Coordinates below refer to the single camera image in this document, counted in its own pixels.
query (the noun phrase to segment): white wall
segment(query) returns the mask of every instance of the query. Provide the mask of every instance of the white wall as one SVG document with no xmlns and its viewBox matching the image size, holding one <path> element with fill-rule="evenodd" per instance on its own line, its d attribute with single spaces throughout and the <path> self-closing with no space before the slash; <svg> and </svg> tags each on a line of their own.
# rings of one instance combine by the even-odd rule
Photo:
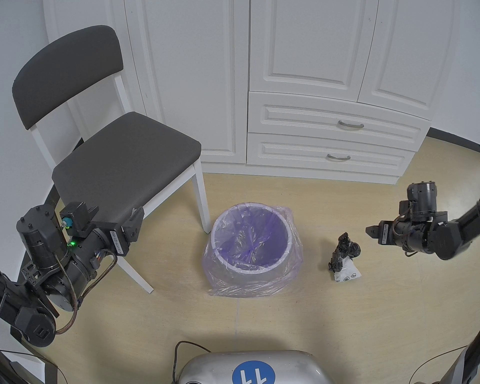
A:
<svg viewBox="0 0 480 384">
<path fill-rule="evenodd" d="M 432 127 L 480 144 L 479 0 L 463 0 L 454 61 Z"/>
<path fill-rule="evenodd" d="M 16 222 L 30 207 L 45 201 L 53 183 L 51 170 L 20 121 L 12 84 L 21 67 L 47 43 L 41 0 L 0 1 L 0 270 L 14 281 L 25 252 Z M 57 161 L 80 138 L 66 106 L 49 114 L 38 126 Z M 9 331 L 10 327 L 0 320 L 0 348 L 27 352 Z M 37 359 L 17 360 L 28 369 L 37 367 L 34 373 L 42 376 L 43 364 Z"/>
</svg>

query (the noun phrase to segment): chair backrest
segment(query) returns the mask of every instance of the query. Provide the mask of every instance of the chair backrest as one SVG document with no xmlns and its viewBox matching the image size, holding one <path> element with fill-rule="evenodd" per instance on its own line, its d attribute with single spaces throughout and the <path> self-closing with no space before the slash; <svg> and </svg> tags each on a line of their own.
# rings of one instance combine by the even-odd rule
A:
<svg viewBox="0 0 480 384">
<path fill-rule="evenodd" d="M 25 128 L 81 91 L 123 70 L 115 31 L 94 25 L 48 44 L 20 70 L 12 94 Z"/>
</svg>

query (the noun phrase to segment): chair seat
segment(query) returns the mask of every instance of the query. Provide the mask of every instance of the chair seat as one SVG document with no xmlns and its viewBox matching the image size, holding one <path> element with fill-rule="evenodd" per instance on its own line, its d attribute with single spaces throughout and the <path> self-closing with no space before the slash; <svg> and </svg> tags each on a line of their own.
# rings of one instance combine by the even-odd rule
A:
<svg viewBox="0 0 480 384">
<path fill-rule="evenodd" d="M 192 165 L 201 149 L 191 137 L 129 112 L 68 155 L 52 179 L 65 204 L 98 205 L 95 220 L 123 222 Z"/>
</svg>

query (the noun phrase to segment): label sticker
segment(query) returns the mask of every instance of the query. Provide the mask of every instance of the label sticker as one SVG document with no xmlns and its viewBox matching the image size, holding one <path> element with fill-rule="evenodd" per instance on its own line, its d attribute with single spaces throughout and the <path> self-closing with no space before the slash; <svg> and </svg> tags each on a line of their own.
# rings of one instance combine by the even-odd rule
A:
<svg viewBox="0 0 480 384">
<path fill-rule="evenodd" d="M 388 224 L 384 224 L 384 234 L 382 235 L 382 244 L 387 244 Z"/>
<path fill-rule="evenodd" d="M 235 368 L 232 382 L 233 384 L 274 384 L 275 372 L 263 361 L 250 360 Z"/>
<path fill-rule="evenodd" d="M 115 231 L 110 231 L 110 235 L 112 235 L 113 244 L 115 245 L 117 252 L 123 255 L 123 249 L 121 248 L 120 240 L 117 236 L 117 233 Z"/>
</svg>

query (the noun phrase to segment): drawer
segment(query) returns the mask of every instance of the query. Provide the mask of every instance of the drawer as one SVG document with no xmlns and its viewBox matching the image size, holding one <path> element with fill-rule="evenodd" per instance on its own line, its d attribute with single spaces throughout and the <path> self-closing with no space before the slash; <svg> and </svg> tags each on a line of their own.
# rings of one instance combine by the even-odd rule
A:
<svg viewBox="0 0 480 384">
<path fill-rule="evenodd" d="M 429 120 L 367 104 L 249 92 L 248 132 L 323 137 L 418 151 L 429 128 Z"/>
<path fill-rule="evenodd" d="M 268 133 L 249 132 L 247 141 L 247 164 L 391 176 L 403 175 L 415 154 L 380 145 Z"/>
</svg>

